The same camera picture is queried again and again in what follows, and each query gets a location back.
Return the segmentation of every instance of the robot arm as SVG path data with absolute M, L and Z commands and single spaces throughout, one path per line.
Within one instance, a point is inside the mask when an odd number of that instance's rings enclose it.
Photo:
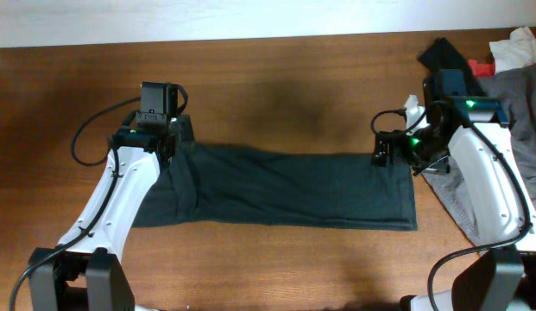
M 181 107 L 177 106 L 177 91 L 185 100 Z M 125 120 L 112 137 L 111 147 L 117 152 L 109 152 L 101 180 L 59 245 L 69 244 L 81 235 L 101 213 L 104 203 L 106 208 L 89 234 L 30 275 L 35 311 L 148 310 L 135 305 L 120 262 L 129 229 L 147 191 L 167 168 L 176 143 L 193 140 L 190 118 L 181 114 L 186 101 L 181 86 L 143 82 L 141 109 Z M 137 127 L 132 129 L 129 123 L 135 116 Z M 115 179 L 117 183 L 108 199 Z M 54 251 L 36 249 L 30 266 Z M 86 278 L 87 288 L 72 288 L 66 282 L 78 277 Z
M 412 126 L 395 143 L 416 172 L 442 155 L 457 162 L 481 242 L 456 253 L 488 252 L 456 279 L 452 290 L 436 294 L 432 303 L 430 296 L 415 297 L 411 310 L 535 308 L 534 293 L 520 284 L 536 283 L 531 264 L 536 259 L 536 211 L 515 164 L 499 102 L 469 97 L 460 71 L 440 71 L 424 81 L 424 91 L 426 107 L 407 105 L 403 114 Z M 430 294 L 436 270 L 454 256 L 444 257 L 431 271 Z

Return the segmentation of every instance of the white wall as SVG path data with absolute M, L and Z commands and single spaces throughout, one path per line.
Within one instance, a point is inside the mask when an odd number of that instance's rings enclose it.
M 536 26 L 536 0 L 0 0 L 0 47 Z

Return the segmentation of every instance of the dark gray fabric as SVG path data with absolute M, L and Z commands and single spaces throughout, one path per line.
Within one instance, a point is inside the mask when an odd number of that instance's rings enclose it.
M 479 79 L 484 91 L 498 98 L 510 119 L 512 147 L 517 167 L 536 208 L 536 64 Z M 448 176 L 423 174 L 468 238 L 477 240 L 476 224 L 465 208 L 470 206 L 461 172 L 451 161 Z
M 329 228 L 417 229 L 409 166 L 371 155 L 284 155 L 184 143 L 133 226 L 213 220 Z

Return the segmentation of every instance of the red cloth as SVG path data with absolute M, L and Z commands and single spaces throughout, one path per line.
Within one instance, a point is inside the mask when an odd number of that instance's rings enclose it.
M 467 62 L 475 78 L 495 75 L 495 62 L 492 64 L 479 64 L 476 60 L 467 60 Z

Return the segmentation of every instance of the wooden table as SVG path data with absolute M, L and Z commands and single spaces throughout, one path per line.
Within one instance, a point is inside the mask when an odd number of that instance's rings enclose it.
M 79 216 L 103 168 L 70 157 L 74 131 L 91 114 L 139 95 L 140 83 L 186 87 L 200 142 L 288 153 L 373 149 L 369 121 L 422 98 L 416 61 L 445 36 L 466 57 L 485 60 L 489 41 L 510 29 L 286 39 L 189 41 L 0 49 L 0 309 L 37 246 L 54 246 Z M 85 160 L 128 109 L 82 135 Z M 382 118 L 381 128 L 402 128 Z M 123 267 L 144 307 L 322 309 L 369 307 L 425 294 L 432 265 L 469 246 L 422 178 L 417 232 L 355 231 L 212 222 L 132 230 Z M 448 289 L 475 260 L 437 276 Z M 19 310 L 29 310 L 25 283 Z

